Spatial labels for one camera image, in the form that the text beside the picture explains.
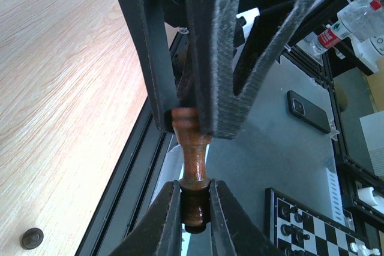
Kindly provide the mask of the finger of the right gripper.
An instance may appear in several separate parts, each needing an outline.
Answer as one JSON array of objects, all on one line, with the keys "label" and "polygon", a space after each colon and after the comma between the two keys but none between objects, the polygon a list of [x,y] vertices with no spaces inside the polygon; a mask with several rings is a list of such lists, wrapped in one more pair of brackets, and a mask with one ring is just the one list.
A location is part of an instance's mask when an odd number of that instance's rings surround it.
[{"label": "finger of the right gripper", "polygon": [[135,45],[156,127],[173,132],[179,105],[161,0],[118,0]]},{"label": "finger of the right gripper", "polygon": [[315,0],[288,0],[281,13],[261,15],[234,65],[240,1],[185,0],[200,126],[216,138],[239,134],[269,69]]}]

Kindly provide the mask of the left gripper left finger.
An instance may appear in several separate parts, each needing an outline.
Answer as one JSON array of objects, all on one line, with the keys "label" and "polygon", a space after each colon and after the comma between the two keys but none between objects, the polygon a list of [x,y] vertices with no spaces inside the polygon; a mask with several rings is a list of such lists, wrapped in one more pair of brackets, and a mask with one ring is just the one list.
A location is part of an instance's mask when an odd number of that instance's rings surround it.
[{"label": "left gripper left finger", "polygon": [[166,182],[131,233],[110,254],[180,255],[181,193],[177,180]]}]

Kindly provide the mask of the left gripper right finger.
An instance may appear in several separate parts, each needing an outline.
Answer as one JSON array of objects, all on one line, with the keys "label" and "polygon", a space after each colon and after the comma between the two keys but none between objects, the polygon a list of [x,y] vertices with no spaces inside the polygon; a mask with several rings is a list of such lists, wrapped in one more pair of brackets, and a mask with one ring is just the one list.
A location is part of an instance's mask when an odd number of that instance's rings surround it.
[{"label": "left gripper right finger", "polygon": [[210,183],[212,255],[283,255],[251,221],[222,180]]}]

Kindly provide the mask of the dark queen piece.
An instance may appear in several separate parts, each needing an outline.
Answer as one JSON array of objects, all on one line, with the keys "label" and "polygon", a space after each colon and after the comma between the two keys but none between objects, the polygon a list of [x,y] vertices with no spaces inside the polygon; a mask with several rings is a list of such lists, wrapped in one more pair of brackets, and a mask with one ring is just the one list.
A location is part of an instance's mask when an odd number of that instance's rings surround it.
[{"label": "dark queen piece", "polygon": [[172,126],[184,157],[184,170],[181,187],[181,221],[185,230],[199,234],[210,221],[209,185],[206,176],[206,148],[211,137],[200,129],[196,108],[180,107],[172,109]]}]

